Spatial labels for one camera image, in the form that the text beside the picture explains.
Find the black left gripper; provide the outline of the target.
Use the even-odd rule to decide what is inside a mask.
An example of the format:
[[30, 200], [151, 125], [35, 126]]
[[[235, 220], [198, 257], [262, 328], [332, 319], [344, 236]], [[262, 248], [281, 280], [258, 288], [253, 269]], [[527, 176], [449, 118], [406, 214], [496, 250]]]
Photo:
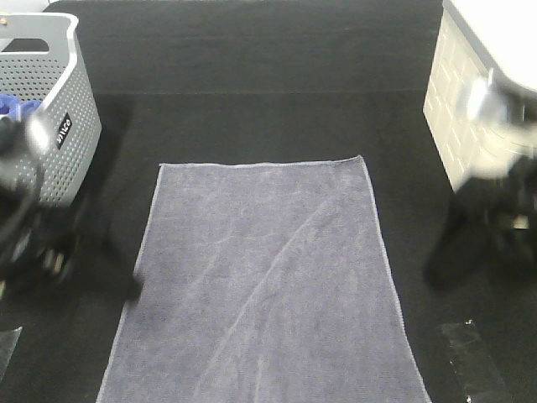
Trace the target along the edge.
[[1, 292], [18, 294], [40, 282], [59, 284], [72, 271], [79, 290], [121, 301], [136, 301], [143, 280], [133, 273], [111, 234], [112, 217], [98, 200], [86, 196], [74, 217], [39, 204], [45, 167], [34, 147], [39, 120], [1, 118], [1, 154], [15, 149], [18, 139], [29, 152], [34, 181], [21, 185], [16, 211], [1, 225]]

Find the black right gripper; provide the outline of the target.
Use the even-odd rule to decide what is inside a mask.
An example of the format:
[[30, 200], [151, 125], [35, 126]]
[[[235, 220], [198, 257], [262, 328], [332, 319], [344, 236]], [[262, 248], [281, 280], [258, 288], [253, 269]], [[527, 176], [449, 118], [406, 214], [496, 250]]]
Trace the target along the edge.
[[425, 283], [435, 291], [457, 287], [486, 247], [506, 264], [536, 267], [535, 158], [517, 158], [501, 177], [472, 176], [451, 193], [441, 235], [423, 268]]

